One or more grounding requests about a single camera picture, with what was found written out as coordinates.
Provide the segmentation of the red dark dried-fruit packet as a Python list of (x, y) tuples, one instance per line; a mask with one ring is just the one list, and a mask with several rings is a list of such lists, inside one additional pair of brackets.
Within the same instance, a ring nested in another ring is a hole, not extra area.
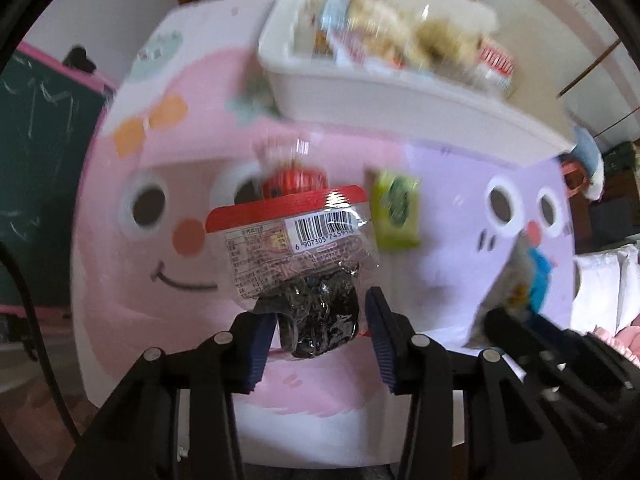
[(213, 209), (205, 223), (220, 288), (277, 315), (280, 343), (313, 359), (360, 331), (360, 297), (378, 273), (367, 192), (358, 185)]

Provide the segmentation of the blue white cushion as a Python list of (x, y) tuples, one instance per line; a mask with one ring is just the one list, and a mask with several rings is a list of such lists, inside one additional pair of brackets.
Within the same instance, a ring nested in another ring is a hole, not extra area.
[(600, 200), (604, 190), (605, 174), (602, 154), (590, 132), (578, 125), (573, 126), (575, 146), (570, 157), (577, 160), (585, 168), (588, 184), (582, 190), (587, 200)]

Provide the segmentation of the white plastic storage bin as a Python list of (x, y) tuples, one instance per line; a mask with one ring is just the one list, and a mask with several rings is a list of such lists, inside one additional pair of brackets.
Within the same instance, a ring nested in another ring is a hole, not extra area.
[[(502, 27), (477, 0), (388, 0), (401, 15), (402, 64), (337, 64), (292, 53), (292, 32), (306, 0), (277, 0), (258, 41), (257, 57), (280, 112), (301, 122), (386, 130), (445, 143), (530, 166), (574, 148), (572, 124), (556, 97), (550, 68), (521, 26)], [(477, 81), (432, 71), (416, 45), (413, 26), (424, 18), (450, 18), (481, 32), (515, 60), (511, 91), (503, 96)]]

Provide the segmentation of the white blue snack packet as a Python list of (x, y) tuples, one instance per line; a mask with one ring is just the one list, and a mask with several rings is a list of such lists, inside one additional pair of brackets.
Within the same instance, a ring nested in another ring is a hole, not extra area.
[(465, 348), (490, 346), (484, 322), (487, 313), (495, 308), (539, 313), (546, 301), (552, 270), (551, 262), (523, 231), (519, 232), (506, 263), (476, 310)]

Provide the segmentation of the small green snack packet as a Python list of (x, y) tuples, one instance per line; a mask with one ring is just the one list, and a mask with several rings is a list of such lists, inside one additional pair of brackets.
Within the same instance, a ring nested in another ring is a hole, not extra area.
[(420, 180), (393, 171), (378, 172), (371, 185), (370, 209), (376, 244), (382, 250), (419, 247)]

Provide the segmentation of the cartoon face table cover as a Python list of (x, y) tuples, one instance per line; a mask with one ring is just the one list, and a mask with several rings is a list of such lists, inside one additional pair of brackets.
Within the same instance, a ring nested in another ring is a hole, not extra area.
[(566, 324), (570, 125), (452, 82), (289, 58), (283, 0), (170, 12), (92, 141), (73, 315), (101, 405), (151, 347), (189, 350), (300, 274), (354, 269), (414, 328), (463, 350), (525, 235)]

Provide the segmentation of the green chalkboard pink frame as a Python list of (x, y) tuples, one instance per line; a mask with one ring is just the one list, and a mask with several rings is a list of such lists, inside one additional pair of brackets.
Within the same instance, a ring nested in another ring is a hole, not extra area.
[(112, 90), (26, 42), (1, 73), (1, 240), (34, 304), (70, 304), (70, 242), (90, 141)]

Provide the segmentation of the pink plastic stool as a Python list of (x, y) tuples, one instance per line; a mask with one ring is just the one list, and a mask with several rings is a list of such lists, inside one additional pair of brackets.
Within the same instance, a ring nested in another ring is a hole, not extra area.
[(589, 185), (589, 176), (584, 165), (570, 157), (560, 158), (561, 172), (565, 183), (565, 192), (572, 198), (582, 192)]

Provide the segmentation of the small red candy packet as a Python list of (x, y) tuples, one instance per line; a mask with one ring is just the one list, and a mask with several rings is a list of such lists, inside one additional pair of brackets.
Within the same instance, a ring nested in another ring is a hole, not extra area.
[(300, 136), (270, 136), (255, 148), (263, 198), (324, 190), (329, 179), (314, 157), (311, 143)]

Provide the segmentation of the red white cookie packet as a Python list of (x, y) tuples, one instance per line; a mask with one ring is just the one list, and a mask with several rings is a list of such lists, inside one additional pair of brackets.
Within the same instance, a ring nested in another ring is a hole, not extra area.
[(484, 37), (477, 52), (475, 76), (485, 88), (506, 96), (512, 87), (515, 60), (497, 41)]

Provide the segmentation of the blue yellow bread package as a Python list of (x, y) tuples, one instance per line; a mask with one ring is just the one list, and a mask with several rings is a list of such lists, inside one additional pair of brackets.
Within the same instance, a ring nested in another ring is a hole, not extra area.
[(291, 51), (337, 64), (402, 64), (401, 15), (388, 0), (306, 0), (298, 9)]

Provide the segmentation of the clear bag yellow noodle cake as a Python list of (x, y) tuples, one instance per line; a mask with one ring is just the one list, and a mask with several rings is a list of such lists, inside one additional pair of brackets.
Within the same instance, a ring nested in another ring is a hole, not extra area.
[(450, 18), (431, 16), (414, 25), (412, 33), (434, 73), (460, 81), (472, 77), (484, 39), (481, 32), (470, 32)]

